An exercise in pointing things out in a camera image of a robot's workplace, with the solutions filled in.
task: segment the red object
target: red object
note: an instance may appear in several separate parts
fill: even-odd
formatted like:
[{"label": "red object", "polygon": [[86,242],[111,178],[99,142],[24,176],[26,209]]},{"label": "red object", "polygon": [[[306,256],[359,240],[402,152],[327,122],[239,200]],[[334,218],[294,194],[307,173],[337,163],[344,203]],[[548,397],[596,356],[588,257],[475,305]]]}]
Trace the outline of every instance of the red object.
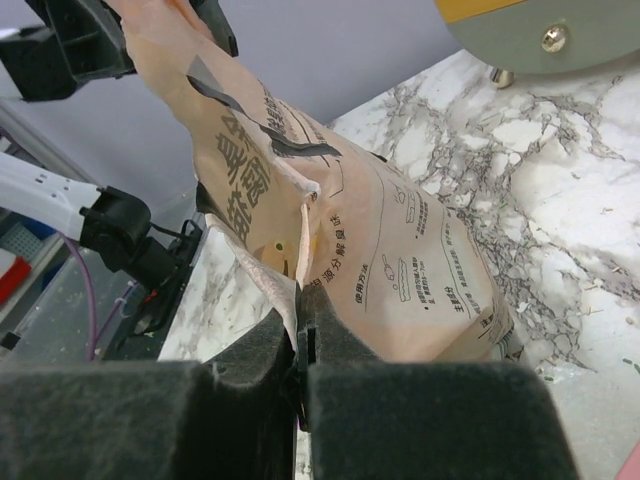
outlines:
[{"label": "red object", "polygon": [[151,300],[153,300],[154,298],[156,298],[158,296],[158,291],[154,290],[153,292],[151,292],[151,294],[145,298],[142,303],[149,303]]},{"label": "red object", "polygon": [[31,265],[24,258],[0,250],[0,305],[7,301],[29,272]]},{"label": "red object", "polygon": [[640,443],[633,449],[633,452],[631,452],[631,455],[616,476],[616,480],[638,479],[640,479]]}]

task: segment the white wall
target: white wall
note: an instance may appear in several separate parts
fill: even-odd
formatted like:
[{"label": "white wall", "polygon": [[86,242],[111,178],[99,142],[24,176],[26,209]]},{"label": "white wall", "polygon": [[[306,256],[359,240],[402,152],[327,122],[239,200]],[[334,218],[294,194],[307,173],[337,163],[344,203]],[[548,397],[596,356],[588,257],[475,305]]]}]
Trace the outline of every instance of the white wall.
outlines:
[{"label": "white wall", "polygon": [[[0,28],[37,17],[0,0]],[[327,122],[455,52],[433,0],[222,0],[239,60],[274,95]],[[193,185],[190,139],[137,77],[71,99],[11,105],[102,184],[161,207]]]}]

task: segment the wire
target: wire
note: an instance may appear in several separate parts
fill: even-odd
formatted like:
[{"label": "wire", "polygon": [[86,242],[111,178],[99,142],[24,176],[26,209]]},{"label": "wire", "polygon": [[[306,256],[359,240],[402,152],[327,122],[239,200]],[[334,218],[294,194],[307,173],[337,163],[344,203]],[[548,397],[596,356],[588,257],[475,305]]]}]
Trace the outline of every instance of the wire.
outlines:
[{"label": "wire", "polygon": [[75,242],[60,234],[62,241],[65,243],[71,255],[78,262],[80,272],[82,273],[82,279],[84,280],[84,286],[87,291],[87,303],[89,305],[89,340],[87,342],[86,359],[88,362],[93,361],[96,356],[96,339],[98,330],[98,310],[96,307],[96,292],[93,289],[93,283],[91,281],[91,275],[89,275],[89,269],[87,264],[80,254],[80,250],[76,246]]},{"label": "wire", "polygon": [[133,289],[136,288],[137,286],[138,286],[137,282],[129,281],[127,283],[126,290],[122,293],[122,296],[115,299],[115,301],[113,302],[113,307],[111,308],[111,311],[107,315],[107,319],[104,321],[104,324],[102,325],[102,327],[98,331],[98,334],[96,335],[96,341],[95,341],[96,345],[102,338],[102,335],[104,335],[104,332],[107,331],[107,328],[109,328],[109,324],[115,318],[116,313],[118,313],[119,311],[120,315],[124,317],[122,313],[122,308],[124,307],[124,305],[126,305],[128,297],[133,291]]},{"label": "wire", "polygon": [[151,226],[157,231],[159,231],[160,233],[164,233],[165,235],[169,235],[170,237],[182,238],[184,236],[184,233],[180,234],[178,232],[174,232],[173,230],[169,230],[168,228],[163,228],[159,225],[156,225],[155,223],[151,223]]}]

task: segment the marble surface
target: marble surface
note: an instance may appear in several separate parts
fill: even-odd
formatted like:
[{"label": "marble surface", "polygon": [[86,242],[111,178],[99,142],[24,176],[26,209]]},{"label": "marble surface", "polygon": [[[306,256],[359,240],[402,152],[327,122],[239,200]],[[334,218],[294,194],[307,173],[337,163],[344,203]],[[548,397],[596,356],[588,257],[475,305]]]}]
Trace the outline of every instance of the marble surface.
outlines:
[{"label": "marble surface", "polygon": [[[460,52],[332,124],[458,209],[588,480],[640,439],[639,91],[638,55],[496,91]],[[208,359],[268,308],[212,234],[162,358]]]}]

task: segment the paper bag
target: paper bag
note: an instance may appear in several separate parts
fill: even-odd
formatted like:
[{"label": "paper bag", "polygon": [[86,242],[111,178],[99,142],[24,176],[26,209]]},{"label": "paper bag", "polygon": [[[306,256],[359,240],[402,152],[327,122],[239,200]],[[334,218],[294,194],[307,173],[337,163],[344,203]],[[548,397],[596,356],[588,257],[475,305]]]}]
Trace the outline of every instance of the paper bag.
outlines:
[{"label": "paper bag", "polygon": [[139,75],[191,132],[211,224],[294,345],[295,280],[324,286],[383,360],[495,356],[513,323],[455,212],[274,98],[213,43],[187,0],[108,3]]}]

